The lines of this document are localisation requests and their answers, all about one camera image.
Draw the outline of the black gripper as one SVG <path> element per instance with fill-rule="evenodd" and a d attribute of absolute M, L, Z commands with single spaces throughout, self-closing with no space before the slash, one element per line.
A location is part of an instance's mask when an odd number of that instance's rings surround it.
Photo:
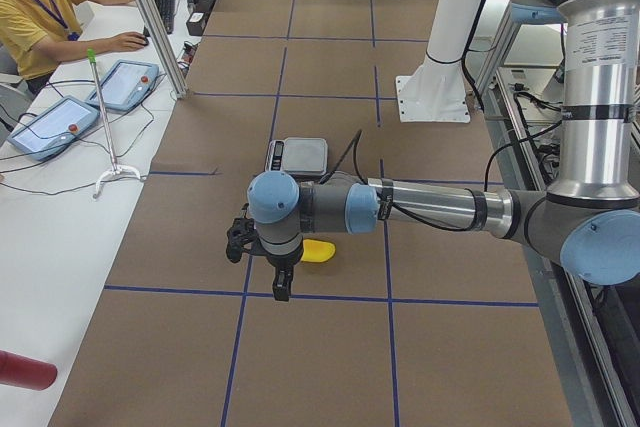
<path fill-rule="evenodd" d="M 295 266 L 300 262 L 300 252 L 294 251 L 285 255 L 268 253 L 266 259 L 274 267 L 275 276 L 272 283 L 273 297 L 276 301 L 289 301 Z"/>

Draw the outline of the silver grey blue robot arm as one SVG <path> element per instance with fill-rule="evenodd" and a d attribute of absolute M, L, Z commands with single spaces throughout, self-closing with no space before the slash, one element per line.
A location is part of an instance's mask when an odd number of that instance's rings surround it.
<path fill-rule="evenodd" d="M 274 297 L 290 297 L 303 237 L 368 233 L 387 219 L 466 232 L 484 230 L 528 246 L 593 284 L 639 272 L 638 192 L 628 181 L 639 49 L 639 0 L 513 0 L 550 9 L 567 25 L 558 174 L 545 191 L 480 192 L 391 179 L 295 181 L 255 177 L 227 234 L 227 257 L 263 256 Z"/>

